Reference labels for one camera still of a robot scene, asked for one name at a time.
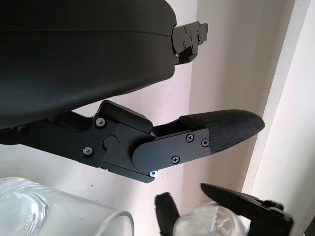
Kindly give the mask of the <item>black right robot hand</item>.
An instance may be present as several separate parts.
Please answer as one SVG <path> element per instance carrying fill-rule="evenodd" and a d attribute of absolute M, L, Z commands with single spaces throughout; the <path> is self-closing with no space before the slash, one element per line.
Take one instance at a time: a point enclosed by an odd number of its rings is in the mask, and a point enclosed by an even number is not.
<path fill-rule="evenodd" d="M 220 186 L 200 185 L 211 202 L 180 215 L 165 192 L 155 197 L 156 216 L 162 236 L 288 236 L 293 217 L 271 200 Z"/>

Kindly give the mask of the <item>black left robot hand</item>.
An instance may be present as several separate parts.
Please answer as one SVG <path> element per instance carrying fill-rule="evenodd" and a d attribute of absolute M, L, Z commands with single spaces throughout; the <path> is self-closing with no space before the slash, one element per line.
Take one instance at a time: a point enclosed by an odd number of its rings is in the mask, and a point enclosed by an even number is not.
<path fill-rule="evenodd" d="M 263 119 L 222 110 L 153 126 L 110 100 L 171 78 L 208 25 L 178 26 L 164 0 L 3 0 L 0 142 L 149 183 L 158 170 L 228 149 Z"/>

